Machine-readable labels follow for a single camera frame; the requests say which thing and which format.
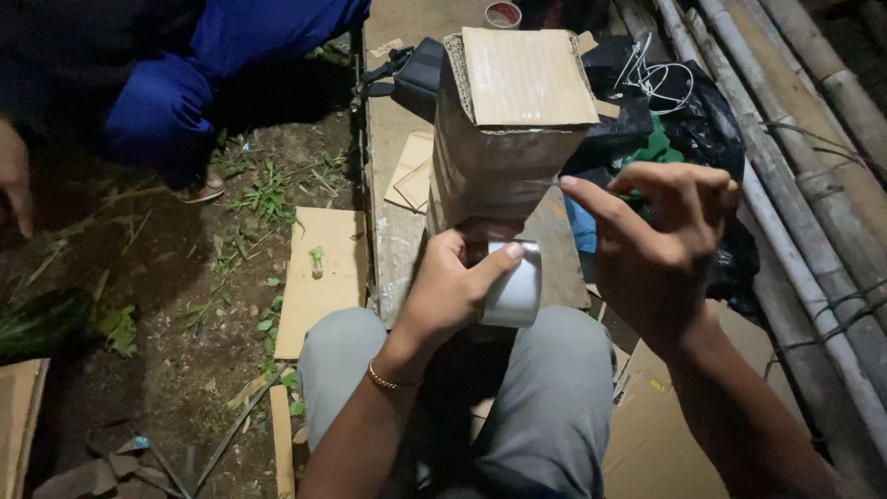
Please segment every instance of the dirt ground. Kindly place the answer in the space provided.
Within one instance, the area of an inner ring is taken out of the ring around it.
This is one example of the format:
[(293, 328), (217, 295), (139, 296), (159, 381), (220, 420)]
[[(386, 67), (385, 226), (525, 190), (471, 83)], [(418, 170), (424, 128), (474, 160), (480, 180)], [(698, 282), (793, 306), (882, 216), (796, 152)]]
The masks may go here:
[[(123, 358), (93, 332), (53, 358), (31, 486), (90, 460), (90, 432), (105, 451), (122, 444), (129, 430), (101, 428), (122, 418), (150, 435), (177, 471), (183, 470), (186, 446), (194, 445), (199, 474), (234, 423), (242, 406), (231, 410), (225, 402), (260, 376), (259, 364), (271, 357), (268, 333), (256, 328), (261, 319), (256, 312), (283, 294), (291, 229), (284, 220), (262, 218), (250, 206), (234, 209), (232, 203), (245, 199), (254, 182), (270, 181), (270, 161), (283, 179), (283, 218), (296, 206), (362, 209), (359, 152), (348, 110), (353, 67), (304, 62), (307, 66), (292, 68), (293, 78), (286, 71), (274, 73), (277, 92), (254, 87), (268, 81), (261, 71), (239, 82), (248, 91), (226, 109), (223, 123), (235, 123), (244, 133), (229, 134), (213, 163), (219, 170), (246, 165), (250, 170), (226, 180), (226, 194), (214, 202), (181, 203), (150, 171), (98, 161), (68, 142), (32, 154), (38, 234), (24, 241), (9, 224), (0, 229), (0, 303), (20, 305), (52, 289), (92, 292), (107, 273), (98, 316), (134, 305), (137, 352)], [(300, 73), (306, 67), (321, 74), (317, 81), (326, 80), (325, 86), (306, 83)], [(259, 109), (261, 101), (271, 102), (270, 110)], [(285, 116), (288, 109), (298, 111), (293, 115), (303, 123), (236, 124), (238, 112), (251, 111), (252, 123), (293, 121)], [(339, 195), (330, 194), (312, 169)], [(245, 256), (239, 255), (237, 234)], [(220, 254), (234, 258), (220, 260)], [(269, 285), (269, 278), (279, 285)], [(275, 496), (270, 415), (265, 396), (199, 497)], [(303, 416), (294, 418), (294, 432), (302, 424)], [(143, 463), (162, 469), (148, 454)]]

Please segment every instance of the tape roll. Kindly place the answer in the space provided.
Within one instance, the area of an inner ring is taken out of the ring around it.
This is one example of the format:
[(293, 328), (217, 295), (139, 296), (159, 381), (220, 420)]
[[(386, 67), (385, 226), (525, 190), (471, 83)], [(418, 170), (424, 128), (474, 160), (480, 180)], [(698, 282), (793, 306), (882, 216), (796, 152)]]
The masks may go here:
[[(542, 296), (542, 254), (538, 242), (515, 242), (523, 246), (523, 260), (490, 286), (483, 302), (481, 324), (528, 328), (536, 322)], [(490, 241), (488, 254), (506, 244), (503, 241)]]

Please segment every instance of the tape roll on box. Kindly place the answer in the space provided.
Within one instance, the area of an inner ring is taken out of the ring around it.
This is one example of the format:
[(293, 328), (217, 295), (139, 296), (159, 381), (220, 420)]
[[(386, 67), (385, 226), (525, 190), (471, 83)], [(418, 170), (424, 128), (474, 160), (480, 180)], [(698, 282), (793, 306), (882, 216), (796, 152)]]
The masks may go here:
[[(536, 322), (542, 295), (542, 255), (537, 242), (515, 242), (523, 246), (523, 260), (490, 286), (483, 303), (481, 324), (528, 328)], [(489, 242), (488, 254), (506, 244)]]

